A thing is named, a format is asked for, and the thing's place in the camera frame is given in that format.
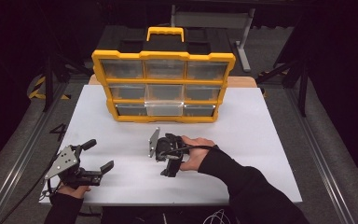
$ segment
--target black sleeve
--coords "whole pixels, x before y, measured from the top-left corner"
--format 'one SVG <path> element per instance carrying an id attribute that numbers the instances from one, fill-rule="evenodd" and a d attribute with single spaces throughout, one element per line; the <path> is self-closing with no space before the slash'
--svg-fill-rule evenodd
<path id="1" fill-rule="evenodd" d="M 57 193 L 50 199 L 52 207 L 45 219 L 45 224 L 74 224 L 83 199 Z"/>
<path id="2" fill-rule="evenodd" d="M 241 223 L 309 223 L 282 192 L 275 189 L 254 167 L 244 167 L 224 152 L 211 150 L 199 173 L 221 179 L 229 194 L 229 204 Z"/>

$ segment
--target yellow storage organizer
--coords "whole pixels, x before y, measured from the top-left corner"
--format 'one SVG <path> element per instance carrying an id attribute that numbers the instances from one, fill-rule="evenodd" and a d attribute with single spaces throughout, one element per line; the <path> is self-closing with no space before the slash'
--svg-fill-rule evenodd
<path id="1" fill-rule="evenodd" d="M 235 56 L 224 29 L 106 26 L 92 60 L 115 120 L 214 122 Z"/>

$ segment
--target yellow carrying handle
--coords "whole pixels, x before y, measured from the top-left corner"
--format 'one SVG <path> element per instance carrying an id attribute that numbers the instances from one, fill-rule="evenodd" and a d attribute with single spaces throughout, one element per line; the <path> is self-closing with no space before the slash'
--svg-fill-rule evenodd
<path id="1" fill-rule="evenodd" d="M 149 27 L 146 41 L 149 41 L 150 35 L 180 35 L 182 42 L 185 42 L 185 33 L 180 27 Z"/>

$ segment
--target metal bracket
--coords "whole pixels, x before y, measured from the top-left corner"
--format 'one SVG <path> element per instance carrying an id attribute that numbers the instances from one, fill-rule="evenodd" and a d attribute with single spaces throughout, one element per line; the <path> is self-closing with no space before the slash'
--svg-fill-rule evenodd
<path id="1" fill-rule="evenodd" d="M 152 158 L 157 147 L 157 141 L 159 136 L 159 127 L 156 128 L 155 132 L 149 138 L 149 157 Z"/>
<path id="2" fill-rule="evenodd" d="M 45 180 L 60 174 L 76 164 L 78 164 L 78 160 L 75 156 L 75 152 L 72 150 L 72 146 L 65 147 L 58 155 L 57 160 L 48 170 L 48 173 L 45 175 Z"/>

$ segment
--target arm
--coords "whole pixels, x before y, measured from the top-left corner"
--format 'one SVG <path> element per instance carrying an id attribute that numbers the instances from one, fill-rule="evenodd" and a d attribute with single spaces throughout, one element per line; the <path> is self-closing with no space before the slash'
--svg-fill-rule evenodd
<path id="1" fill-rule="evenodd" d="M 58 193 L 50 199 L 52 207 L 45 219 L 45 224 L 75 223 L 86 191 L 90 191 L 89 186 L 80 186 L 77 189 L 67 186 L 60 187 Z"/>
<path id="2" fill-rule="evenodd" d="M 193 146 L 214 145 L 206 139 L 192 140 L 185 136 L 183 139 Z M 197 170 L 221 179 L 227 185 L 229 204 L 241 223 L 309 223 L 302 212 L 254 167 L 241 166 L 223 152 L 193 150 L 181 169 Z"/>

